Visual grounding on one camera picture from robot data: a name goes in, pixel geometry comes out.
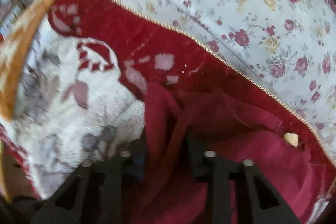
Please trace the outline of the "dark red garment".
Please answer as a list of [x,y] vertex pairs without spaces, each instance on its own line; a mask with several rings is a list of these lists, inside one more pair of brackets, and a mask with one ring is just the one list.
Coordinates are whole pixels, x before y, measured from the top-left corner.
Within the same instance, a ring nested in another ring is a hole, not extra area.
[[308,220],[332,169],[322,152],[295,148],[282,120],[220,90],[171,92],[150,84],[145,97],[144,181],[123,196],[127,223],[209,223],[207,187],[182,162],[185,136],[233,161],[253,160],[300,221]]

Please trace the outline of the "red and white floral blanket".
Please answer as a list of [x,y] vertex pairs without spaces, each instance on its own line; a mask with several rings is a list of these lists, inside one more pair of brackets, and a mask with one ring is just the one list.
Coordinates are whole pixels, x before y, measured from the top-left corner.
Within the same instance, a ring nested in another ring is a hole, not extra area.
[[[191,36],[127,9],[115,0],[56,0],[27,52],[11,121],[1,137],[11,148],[37,200],[3,204],[10,222],[31,218],[84,161],[110,159],[145,136],[150,84],[171,92],[216,90],[282,120],[282,138],[295,148],[322,152],[332,169],[327,188],[306,221],[332,207],[335,165],[306,120]],[[138,187],[143,178],[122,190]]]

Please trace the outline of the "orange checkered plush mat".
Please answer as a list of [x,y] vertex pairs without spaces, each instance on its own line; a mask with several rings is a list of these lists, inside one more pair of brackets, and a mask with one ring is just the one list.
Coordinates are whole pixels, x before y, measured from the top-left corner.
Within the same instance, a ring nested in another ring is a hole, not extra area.
[[31,40],[56,0],[34,0],[16,21],[11,34],[1,43],[1,117],[11,121],[16,93]]

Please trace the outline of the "floral white bed quilt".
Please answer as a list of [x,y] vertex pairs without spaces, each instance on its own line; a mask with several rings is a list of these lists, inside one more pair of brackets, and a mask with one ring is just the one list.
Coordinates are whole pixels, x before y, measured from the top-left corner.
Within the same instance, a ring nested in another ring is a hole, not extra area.
[[192,35],[275,94],[335,157],[335,1],[122,2]]

